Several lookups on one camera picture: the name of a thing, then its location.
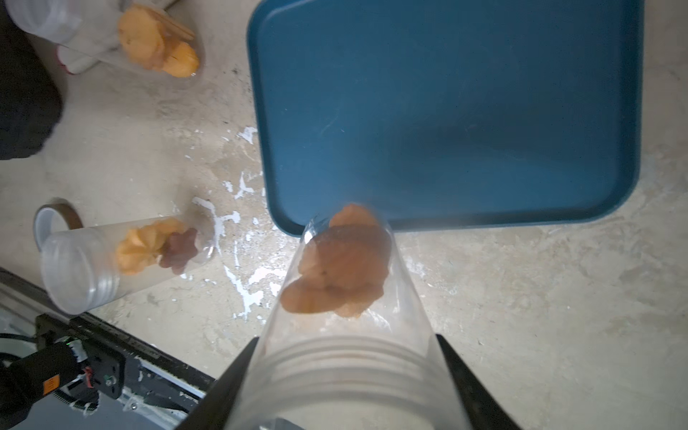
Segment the white plastic container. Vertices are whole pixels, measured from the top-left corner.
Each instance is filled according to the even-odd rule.
[[[306,227],[281,295],[302,275]],[[469,429],[437,338],[391,240],[384,294],[359,316],[287,312],[278,301],[261,334],[228,430]]]

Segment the black cable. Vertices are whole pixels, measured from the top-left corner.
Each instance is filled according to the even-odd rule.
[[[61,400],[63,403],[66,403],[69,406],[73,406],[77,409],[84,410],[86,409],[86,402],[83,400],[79,400],[77,398],[71,397],[69,394],[65,393],[61,389],[56,389],[55,391],[52,392],[55,397],[57,397],[59,400]],[[88,409],[86,409],[88,412],[93,412],[98,408],[98,402],[93,402],[88,404]]]
[[[12,363],[13,361],[19,360],[21,360],[20,356],[10,354],[9,352],[0,352],[0,361],[2,362],[9,361],[10,363]]]
[[[23,334],[0,333],[0,339],[14,339],[16,341],[36,343],[36,338],[31,336],[24,336]]]

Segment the clear plastic cup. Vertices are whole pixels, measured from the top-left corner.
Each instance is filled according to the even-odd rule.
[[[41,274],[51,300],[80,314],[193,270],[212,254],[206,218],[158,217],[52,233]]]
[[[200,55],[199,70],[190,78],[175,78],[164,72],[148,70],[132,63],[120,46],[118,22],[124,7],[135,2],[121,0],[5,0],[10,17],[23,31],[74,52],[84,54],[121,69],[184,89],[200,77],[203,55],[198,38],[189,44]],[[168,3],[148,1],[141,3]]]
[[[226,428],[293,428],[281,427],[286,420],[309,430],[469,429],[388,226],[384,294],[360,315],[341,308],[292,313],[282,306],[283,294],[303,276],[308,243],[328,222],[314,219],[306,227]]]

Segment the dried fruit slice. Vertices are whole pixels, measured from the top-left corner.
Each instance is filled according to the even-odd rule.
[[[164,61],[164,26],[143,8],[131,7],[117,24],[122,48],[129,60],[147,69],[160,69]]]
[[[174,43],[165,58],[162,70],[176,78],[188,78],[198,70],[198,55],[186,42]]]
[[[170,235],[171,233],[183,233],[186,231],[186,224],[177,218],[167,218],[162,221],[156,221],[153,226],[162,234]]]
[[[334,214],[330,220],[330,227],[337,226],[379,226],[375,216],[359,204],[348,204],[341,211]]]
[[[382,284],[366,285],[358,290],[349,292],[346,297],[346,303],[341,307],[335,309],[334,313],[343,317],[351,318],[352,316],[360,316],[364,311],[384,295]]]
[[[155,264],[155,256],[142,246],[123,240],[115,252],[117,266],[123,275],[141,273],[147,266]]]
[[[345,297],[338,288],[320,288],[308,277],[300,277],[284,289],[279,302],[293,314],[318,314],[341,307]]]
[[[389,235],[380,227],[332,227],[308,243],[299,272],[321,280],[323,288],[355,290],[385,281],[390,252]]]
[[[192,41],[196,37],[192,29],[186,27],[185,25],[171,18],[164,10],[151,8],[149,6],[143,5],[133,5],[132,8],[140,8],[146,10],[150,15],[152,15],[155,19],[157,19],[163,24],[167,32],[174,34],[176,37],[180,39]]]
[[[144,226],[141,228],[133,228],[127,233],[126,241],[135,246],[145,249],[151,254],[160,254],[160,249],[165,243],[167,235],[161,233],[154,226]]]

